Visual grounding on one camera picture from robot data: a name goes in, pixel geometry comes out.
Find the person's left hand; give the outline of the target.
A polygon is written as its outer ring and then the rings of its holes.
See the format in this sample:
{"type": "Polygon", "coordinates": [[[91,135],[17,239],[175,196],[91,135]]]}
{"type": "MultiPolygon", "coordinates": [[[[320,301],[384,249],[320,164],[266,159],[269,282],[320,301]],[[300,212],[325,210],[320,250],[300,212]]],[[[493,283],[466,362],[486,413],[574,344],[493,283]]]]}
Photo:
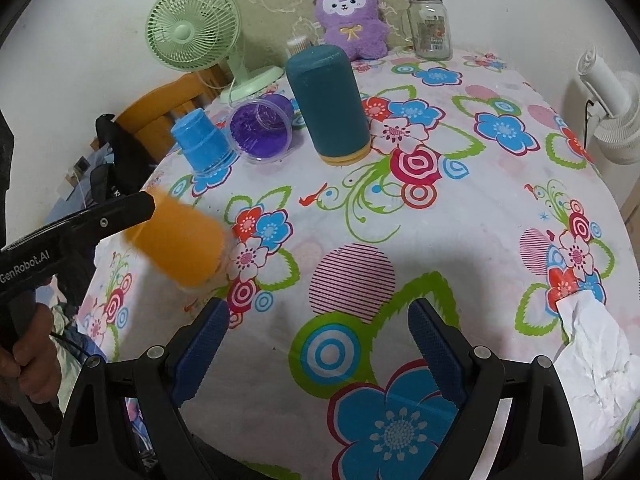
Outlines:
{"type": "Polygon", "coordinates": [[[18,390],[37,404],[50,402],[58,395],[62,375],[55,344],[50,338],[53,316],[45,304],[36,304],[36,307],[28,330],[13,350],[1,350],[3,403],[13,402],[9,379],[16,379],[18,390]]]}

